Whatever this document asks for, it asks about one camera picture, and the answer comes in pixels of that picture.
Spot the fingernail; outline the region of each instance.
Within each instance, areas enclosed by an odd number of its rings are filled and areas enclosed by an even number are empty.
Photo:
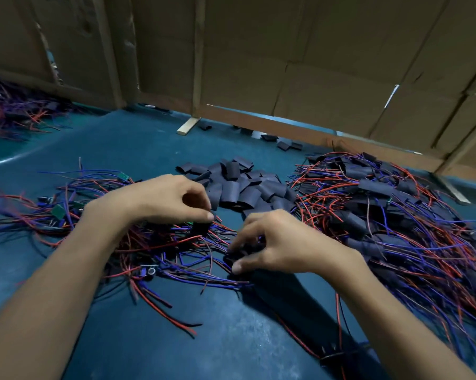
[[[233,264],[231,267],[231,270],[234,274],[240,274],[241,273],[241,262],[238,260]]]

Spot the left hand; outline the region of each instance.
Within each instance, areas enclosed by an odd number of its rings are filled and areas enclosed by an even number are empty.
[[[211,204],[203,185],[182,175],[163,175],[110,191],[85,206],[85,212],[116,216],[123,225],[211,222]]]

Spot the blue work surface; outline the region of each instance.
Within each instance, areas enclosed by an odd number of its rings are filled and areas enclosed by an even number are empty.
[[[57,175],[38,171],[78,169],[121,170],[133,179],[174,173],[175,166],[192,161],[210,165],[241,155],[258,169],[276,172],[282,180],[292,173],[304,152],[283,152],[227,125],[187,136],[176,134],[184,119],[161,114],[117,111],[68,131],[55,141],[0,162],[0,192],[28,198],[50,195],[65,184]],[[238,213],[217,214],[230,228],[239,229]],[[0,240],[0,306],[40,266],[50,250],[29,237]],[[284,330],[270,307],[318,344],[338,343],[334,290],[313,274],[260,274],[258,283],[269,306],[246,294],[200,287],[162,278],[149,284],[173,305],[171,314],[187,322],[203,322],[196,339],[171,325],[145,302],[137,303],[126,286],[96,300],[85,322],[64,379],[327,379],[341,378],[336,369],[321,368]],[[355,341],[366,340],[344,305]],[[349,341],[344,334],[344,344]],[[372,358],[360,355],[363,378],[385,378]]]

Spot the hand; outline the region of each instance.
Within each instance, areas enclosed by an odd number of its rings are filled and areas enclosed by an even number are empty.
[[[211,204],[203,185],[182,175],[163,175],[127,185],[91,201],[85,211],[102,211],[123,225],[142,220],[156,224],[211,222]]]
[[[247,217],[229,249],[245,243],[253,244],[257,237],[266,237],[266,248],[242,257],[232,266],[234,274],[263,268],[287,273],[317,273],[331,284],[343,270],[352,272],[366,268],[361,254],[300,222],[284,210],[254,213]]]

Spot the pile of wires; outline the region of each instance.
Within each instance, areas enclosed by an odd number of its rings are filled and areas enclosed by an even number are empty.
[[[40,90],[0,82],[0,138],[25,141],[30,133],[60,130],[65,126],[52,120],[47,123],[46,120],[82,109],[70,100]]]
[[[55,173],[69,182],[57,187],[50,197],[38,197],[33,201],[23,196],[0,195],[0,236],[3,232],[25,230],[39,242],[57,248],[74,229],[89,201],[135,183],[126,174],[113,170],[80,168]],[[250,286],[246,281],[220,277],[231,274],[224,255],[235,235],[236,232],[222,225],[218,217],[211,224],[143,222],[134,225],[106,264],[103,285],[111,284],[112,288],[98,296],[129,284],[135,298],[142,298],[172,324],[194,337],[193,327],[201,324],[186,323],[169,315],[165,308],[171,308],[170,303],[155,293],[148,282],[157,275],[200,286],[201,293],[206,287],[239,290]]]
[[[462,220],[442,192],[372,155],[332,152],[307,160],[290,176],[300,196],[293,215],[361,252],[391,293],[461,359],[469,362],[469,351],[476,357],[472,220]]]

